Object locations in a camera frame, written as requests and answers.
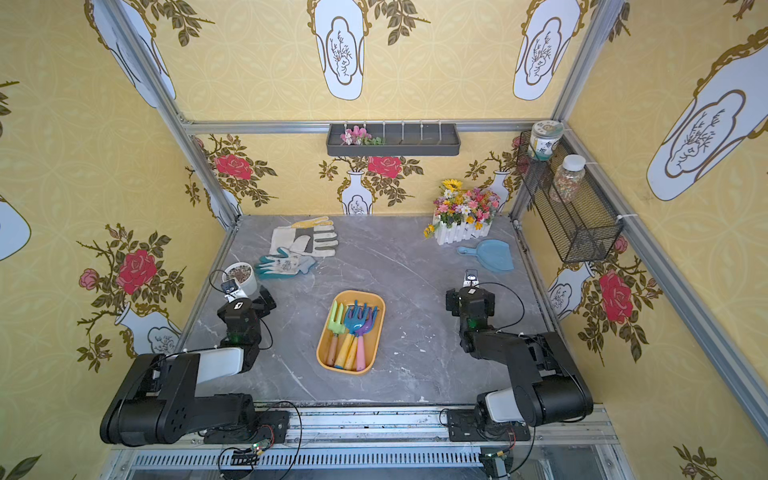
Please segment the purple rake pink handle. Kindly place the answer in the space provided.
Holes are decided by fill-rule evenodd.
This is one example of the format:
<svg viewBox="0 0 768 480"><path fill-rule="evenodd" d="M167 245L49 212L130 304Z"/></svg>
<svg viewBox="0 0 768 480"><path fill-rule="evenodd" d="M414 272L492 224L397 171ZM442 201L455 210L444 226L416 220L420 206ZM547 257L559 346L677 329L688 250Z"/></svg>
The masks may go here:
<svg viewBox="0 0 768 480"><path fill-rule="evenodd" d="M361 372L366 369L366 347L364 336L369 333L375 324L375 320L378 314L378 307L374 307L368 312L367 319L363 326L357 331L358 333L358 345L356 354L356 370Z"/></svg>

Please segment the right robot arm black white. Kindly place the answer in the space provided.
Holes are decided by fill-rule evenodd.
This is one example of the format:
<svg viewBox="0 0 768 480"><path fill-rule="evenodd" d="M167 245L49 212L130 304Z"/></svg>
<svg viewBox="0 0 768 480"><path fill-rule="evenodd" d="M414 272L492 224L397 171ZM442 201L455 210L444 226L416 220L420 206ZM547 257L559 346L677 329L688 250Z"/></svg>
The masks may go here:
<svg viewBox="0 0 768 480"><path fill-rule="evenodd" d="M448 290L445 303L459 319L462 349L507 368L508 388L478 396L481 422L538 427L575 423L592 414L591 392L558 333L512 334L493 327L495 296L478 286Z"/></svg>

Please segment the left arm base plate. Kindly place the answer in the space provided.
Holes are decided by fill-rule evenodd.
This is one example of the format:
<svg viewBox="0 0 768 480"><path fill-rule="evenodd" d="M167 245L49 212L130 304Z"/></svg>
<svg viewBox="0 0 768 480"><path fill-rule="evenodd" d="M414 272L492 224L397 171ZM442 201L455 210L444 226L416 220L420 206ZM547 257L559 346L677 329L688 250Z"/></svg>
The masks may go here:
<svg viewBox="0 0 768 480"><path fill-rule="evenodd" d="M254 444L266 440L282 444L289 427L290 413L282 410L246 411L236 424L208 429L206 444Z"/></svg>

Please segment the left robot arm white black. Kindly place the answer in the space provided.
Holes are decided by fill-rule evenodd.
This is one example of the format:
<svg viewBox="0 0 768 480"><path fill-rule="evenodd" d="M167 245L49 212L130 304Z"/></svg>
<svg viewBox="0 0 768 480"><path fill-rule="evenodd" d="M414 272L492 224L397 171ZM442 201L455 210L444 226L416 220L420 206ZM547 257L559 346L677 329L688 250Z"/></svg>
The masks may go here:
<svg viewBox="0 0 768 480"><path fill-rule="evenodd" d="M196 389L250 371L261 352L262 319L275 308L261 286L255 298L234 298L217 310L226 326L217 348L137 356L103 416L101 440L127 447L173 444L202 431L208 443L254 438L258 420L251 395L203 397Z"/></svg>

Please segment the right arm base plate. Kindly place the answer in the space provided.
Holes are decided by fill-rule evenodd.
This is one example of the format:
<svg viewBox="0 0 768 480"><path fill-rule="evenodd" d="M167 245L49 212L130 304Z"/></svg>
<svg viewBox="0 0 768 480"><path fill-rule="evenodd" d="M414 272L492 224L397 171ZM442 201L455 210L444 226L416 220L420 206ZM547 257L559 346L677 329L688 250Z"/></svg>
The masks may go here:
<svg viewBox="0 0 768 480"><path fill-rule="evenodd" d="M451 442L527 442L531 431L520 422L493 422L478 409L443 409L440 423Z"/></svg>

